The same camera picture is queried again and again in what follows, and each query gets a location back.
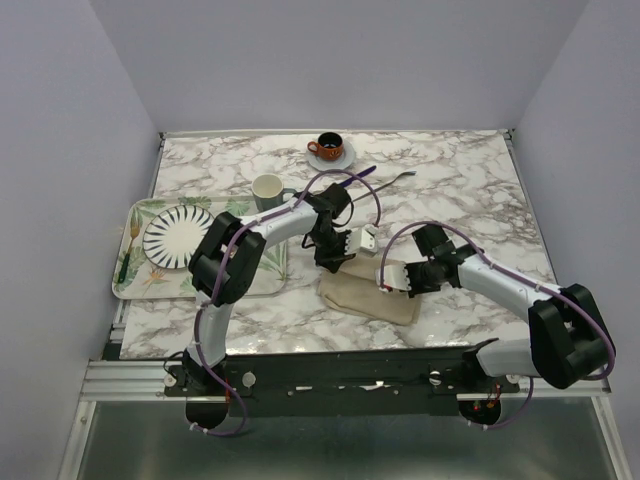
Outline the beige cloth napkin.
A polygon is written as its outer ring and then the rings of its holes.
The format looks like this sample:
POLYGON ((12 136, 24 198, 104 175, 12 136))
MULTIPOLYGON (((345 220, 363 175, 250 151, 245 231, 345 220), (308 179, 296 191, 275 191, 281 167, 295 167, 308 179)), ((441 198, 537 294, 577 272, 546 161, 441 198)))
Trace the beige cloth napkin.
POLYGON ((343 313, 406 326, 420 316, 421 302, 406 293, 383 293, 376 283, 381 258, 356 256, 336 273, 320 276, 317 292, 331 309, 343 313))

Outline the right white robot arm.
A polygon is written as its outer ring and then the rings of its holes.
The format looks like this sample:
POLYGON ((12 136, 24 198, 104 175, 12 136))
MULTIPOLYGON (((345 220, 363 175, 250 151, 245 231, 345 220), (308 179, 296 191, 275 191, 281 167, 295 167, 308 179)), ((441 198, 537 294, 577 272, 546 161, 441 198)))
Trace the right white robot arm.
POLYGON ((496 377, 541 378, 557 389, 578 381, 598 381, 615 365, 616 349, 601 312, 586 287, 539 282, 492 259, 471 239, 455 246, 454 228, 440 222, 416 222, 412 238, 422 255, 405 267, 406 290, 420 295, 443 284, 480 294, 528 326, 524 340, 489 340, 476 345, 460 379, 480 392, 496 377))

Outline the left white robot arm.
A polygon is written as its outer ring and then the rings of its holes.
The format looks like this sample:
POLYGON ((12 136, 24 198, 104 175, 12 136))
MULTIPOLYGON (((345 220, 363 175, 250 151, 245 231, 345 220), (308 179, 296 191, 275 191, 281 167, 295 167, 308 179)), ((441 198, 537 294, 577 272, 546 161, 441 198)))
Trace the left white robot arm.
POLYGON ((253 283, 266 250, 301 235, 315 249, 315 264, 331 273, 354 258, 349 231, 333 221, 348 207, 347 190, 336 183, 319 194, 295 191, 284 202, 253 216, 219 214, 197 247, 188 270, 199 302, 193 343, 182 355, 185 381, 201 395, 224 382, 217 366, 226 357, 226 335, 234 304, 253 283))

